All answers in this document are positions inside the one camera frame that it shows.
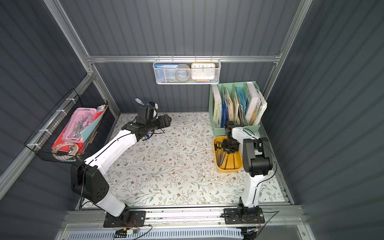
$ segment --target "yellow tray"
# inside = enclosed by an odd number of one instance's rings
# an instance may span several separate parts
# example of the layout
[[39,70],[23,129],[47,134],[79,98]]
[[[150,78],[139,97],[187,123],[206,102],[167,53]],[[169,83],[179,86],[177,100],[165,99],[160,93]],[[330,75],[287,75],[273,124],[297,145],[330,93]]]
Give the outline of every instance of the yellow tray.
[[[213,142],[214,150],[215,150],[215,143],[216,142],[222,143],[224,139],[227,139],[227,137],[216,137],[214,139],[214,142]],[[221,167],[217,165],[217,160],[218,159],[216,159],[216,154],[215,154],[215,165],[219,172],[224,172],[224,173],[237,172],[243,167],[243,160],[241,158],[240,152],[236,152],[234,154],[228,155],[227,169],[224,169],[226,159],[224,160],[224,164]]]

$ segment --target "clock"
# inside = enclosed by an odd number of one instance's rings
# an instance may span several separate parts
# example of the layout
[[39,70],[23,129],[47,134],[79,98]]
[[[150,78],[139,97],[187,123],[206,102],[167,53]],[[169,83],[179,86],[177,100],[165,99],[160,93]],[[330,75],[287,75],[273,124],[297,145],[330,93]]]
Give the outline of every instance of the clock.
[[207,81],[215,79],[214,63],[193,63],[191,64],[192,74],[191,78],[196,81]]

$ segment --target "ventilation grille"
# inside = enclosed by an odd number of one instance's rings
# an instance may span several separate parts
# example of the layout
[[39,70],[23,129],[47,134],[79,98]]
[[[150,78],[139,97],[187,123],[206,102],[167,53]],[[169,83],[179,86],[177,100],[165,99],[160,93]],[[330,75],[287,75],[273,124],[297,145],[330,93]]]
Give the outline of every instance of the ventilation grille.
[[[111,240],[116,230],[96,230],[96,231],[71,231],[68,240],[89,239],[89,240]],[[115,239],[134,239],[146,233],[147,229],[141,229],[139,233],[128,234],[126,238]],[[242,239],[241,230],[237,228],[176,228],[176,229],[152,229],[148,234],[140,239],[173,239],[173,238],[217,238],[217,239]]]

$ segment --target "metal rod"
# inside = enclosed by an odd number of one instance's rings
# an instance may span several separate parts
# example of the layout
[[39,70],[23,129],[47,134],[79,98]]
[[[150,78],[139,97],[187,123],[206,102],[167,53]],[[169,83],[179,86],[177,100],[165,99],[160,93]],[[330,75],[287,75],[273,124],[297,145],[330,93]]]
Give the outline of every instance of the metal rod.
[[155,59],[169,62],[215,62],[222,63],[277,63],[280,56],[87,56],[89,63],[153,63]]
[[291,27],[281,48],[280,60],[276,67],[272,69],[273,72],[270,75],[270,78],[268,79],[268,84],[265,86],[265,90],[263,92],[265,100],[267,100],[269,94],[271,93],[272,87],[274,86],[276,79],[279,76],[281,68],[283,67],[283,64],[293,45],[293,42],[295,41],[296,35],[299,32],[300,26],[302,25],[303,20],[307,15],[308,9],[310,8],[311,4],[312,0],[301,0],[300,2],[296,15],[292,21]]
[[44,0],[45,5],[48,7],[48,10],[51,12],[52,16],[56,20],[57,24],[59,25],[60,29],[64,33],[64,36],[67,38],[68,42],[70,43],[71,47],[73,48],[73,51],[76,53],[77,57],[79,58],[81,64],[83,65],[84,69],[88,73],[95,73],[96,77],[98,78],[95,81],[95,86],[98,89],[100,95],[103,97],[103,99],[108,101],[108,104],[110,106],[110,111],[112,112],[113,116],[116,118],[119,115],[119,108],[113,99],[112,95],[108,91],[102,77],[100,76],[99,72],[97,71],[96,67],[93,66],[88,62],[86,57],[89,55],[84,44],[80,40],[79,35],[77,34],[75,28],[73,27],[71,21],[68,18],[68,15],[65,13],[63,6],[61,5],[59,0]]
[[224,167],[224,170],[227,169],[228,157],[229,157],[229,156],[227,156],[227,160],[225,161],[225,167]]

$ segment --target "book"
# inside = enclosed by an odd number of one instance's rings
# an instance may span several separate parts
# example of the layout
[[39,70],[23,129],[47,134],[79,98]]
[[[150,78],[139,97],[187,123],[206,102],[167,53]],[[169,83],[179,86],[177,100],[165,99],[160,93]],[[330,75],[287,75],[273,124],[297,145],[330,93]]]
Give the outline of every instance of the book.
[[223,105],[223,108],[222,108],[222,112],[221,112],[221,123],[220,123],[220,127],[224,127],[225,123],[227,122],[228,118],[228,108],[227,108],[227,102],[225,101],[225,95],[224,95],[224,92],[223,92],[223,98],[222,98],[222,105]]
[[236,91],[233,91],[233,122],[235,124],[240,124],[239,105],[240,103],[238,101]]
[[233,121],[233,102],[231,97],[229,96],[229,92],[227,88],[225,88],[225,99],[227,101],[227,108],[228,108],[228,121]]
[[245,98],[243,94],[243,90],[241,88],[236,88],[237,96],[239,97],[239,102],[243,106],[243,110],[245,110]]
[[215,127],[220,127],[221,123],[221,96],[218,90],[217,85],[212,85],[212,111],[213,111],[213,120]]
[[260,98],[259,98],[259,100],[257,101],[257,104],[256,104],[255,111],[254,111],[253,114],[252,114],[252,118],[251,118],[251,120],[249,121],[249,125],[252,125],[252,123],[255,121],[256,116],[257,116],[257,113],[258,113],[258,111],[260,110],[260,105],[261,105],[261,100],[260,100]]
[[262,119],[263,113],[265,112],[266,107],[267,107],[267,102],[265,101],[263,94],[259,90],[257,90],[257,89],[256,89],[256,91],[257,91],[257,94],[260,97],[260,102],[261,103],[260,103],[259,109],[257,111],[255,120],[253,121],[252,125],[259,125],[259,123],[260,123],[260,121]]
[[247,122],[251,122],[252,116],[256,110],[257,103],[259,101],[259,96],[256,92],[256,88],[252,82],[247,82],[246,86],[248,88],[247,94],[247,106],[245,108],[245,119]]

